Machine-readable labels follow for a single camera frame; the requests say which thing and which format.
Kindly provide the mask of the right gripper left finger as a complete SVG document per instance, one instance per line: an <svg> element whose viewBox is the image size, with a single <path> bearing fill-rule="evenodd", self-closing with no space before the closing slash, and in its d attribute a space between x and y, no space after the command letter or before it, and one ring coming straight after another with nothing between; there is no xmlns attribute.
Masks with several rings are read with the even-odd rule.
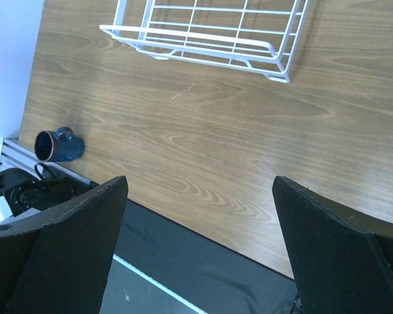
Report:
<svg viewBox="0 0 393 314"><path fill-rule="evenodd" d="M0 224L0 313L98 313L127 195L118 176Z"/></svg>

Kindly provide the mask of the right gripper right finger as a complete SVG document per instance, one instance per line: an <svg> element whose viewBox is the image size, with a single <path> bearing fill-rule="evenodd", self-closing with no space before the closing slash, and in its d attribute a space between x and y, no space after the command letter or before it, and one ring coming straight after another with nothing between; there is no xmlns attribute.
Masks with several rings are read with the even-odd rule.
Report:
<svg viewBox="0 0 393 314"><path fill-rule="evenodd" d="M303 313L393 313L393 223L284 176L272 194Z"/></svg>

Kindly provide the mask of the small dark blue mug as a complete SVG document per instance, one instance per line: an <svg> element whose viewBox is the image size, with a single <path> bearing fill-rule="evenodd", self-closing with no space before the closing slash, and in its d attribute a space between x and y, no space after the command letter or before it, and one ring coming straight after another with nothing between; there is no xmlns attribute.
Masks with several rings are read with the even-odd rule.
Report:
<svg viewBox="0 0 393 314"><path fill-rule="evenodd" d="M69 127L41 131L34 143L34 153L42 162L72 162L82 157L85 143Z"/></svg>

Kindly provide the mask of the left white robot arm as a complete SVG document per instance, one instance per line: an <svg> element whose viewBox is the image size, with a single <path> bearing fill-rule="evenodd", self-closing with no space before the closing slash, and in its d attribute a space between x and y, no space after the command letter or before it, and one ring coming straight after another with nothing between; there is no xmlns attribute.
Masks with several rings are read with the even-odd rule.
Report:
<svg viewBox="0 0 393 314"><path fill-rule="evenodd" d="M98 185L43 163L34 170L35 175L18 167L0 171L0 224L44 211Z"/></svg>

